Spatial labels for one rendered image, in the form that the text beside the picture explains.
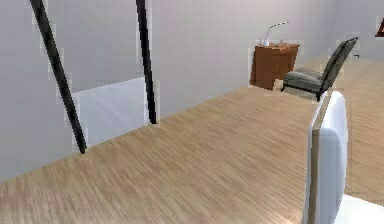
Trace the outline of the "dark grey lounge chair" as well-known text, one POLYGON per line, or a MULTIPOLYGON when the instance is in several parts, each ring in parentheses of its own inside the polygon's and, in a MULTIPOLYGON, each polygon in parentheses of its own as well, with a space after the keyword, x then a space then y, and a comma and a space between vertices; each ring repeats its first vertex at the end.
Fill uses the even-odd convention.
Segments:
POLYGON ((288 72, 284 79, 281 90, 286 87, 294 88, 316 95, 320 101, 321 95, 333 86, 344 62, 359 38, 354 37, 342 41, 329 58, 323 72, 307 68, 298 68, 288 72))

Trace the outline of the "white chair with wooden edge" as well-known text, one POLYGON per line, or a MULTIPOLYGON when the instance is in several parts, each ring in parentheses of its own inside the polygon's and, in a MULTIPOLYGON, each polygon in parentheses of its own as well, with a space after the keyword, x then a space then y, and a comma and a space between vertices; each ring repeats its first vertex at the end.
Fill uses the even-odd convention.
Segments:
POLYGON ((384 224, 384 206, 345 193, 347 163, 345 98, 329 91, 321 96, 309 127, 300 224, 384 224))

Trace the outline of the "brown wooden desk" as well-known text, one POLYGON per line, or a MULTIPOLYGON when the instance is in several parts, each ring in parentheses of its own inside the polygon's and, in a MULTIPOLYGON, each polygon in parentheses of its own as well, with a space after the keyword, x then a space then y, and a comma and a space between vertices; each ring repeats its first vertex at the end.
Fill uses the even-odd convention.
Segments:
POLYGON ((283 80, 294 70, 299 44, 271 43, 254 48, 249 84, 272 90, 276 79, 283 80))

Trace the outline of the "white desk lamp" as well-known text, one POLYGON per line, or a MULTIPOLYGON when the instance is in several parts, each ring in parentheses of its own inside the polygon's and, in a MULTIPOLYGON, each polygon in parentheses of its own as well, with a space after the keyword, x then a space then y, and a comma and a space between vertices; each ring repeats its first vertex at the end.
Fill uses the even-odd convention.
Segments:
POLYGON ((261 46, 269 46, 269 34, 271 33, 271 30, 274 28, 274 27, 277 27, 277 26, 281 26, 281 25, 285 25, 285 24, 289 24, 290 21, 284 21, 284 22, 280 22, 280 23, 276 23, 274 25, 271 25, 267 32, 266 32, 266 35, 264 37, 264 39, 260 42, 261 43, 261 46))

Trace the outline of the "dark red framed picture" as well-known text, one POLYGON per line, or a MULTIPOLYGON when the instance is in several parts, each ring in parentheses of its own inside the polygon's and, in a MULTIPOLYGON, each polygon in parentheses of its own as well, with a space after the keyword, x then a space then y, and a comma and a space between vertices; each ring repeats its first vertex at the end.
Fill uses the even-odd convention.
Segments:
POLYGON ((378 17, 377 31, 376 31, 375 37, 376 38, 379 38, 379 37, 384 38, 384 17, 378 17))

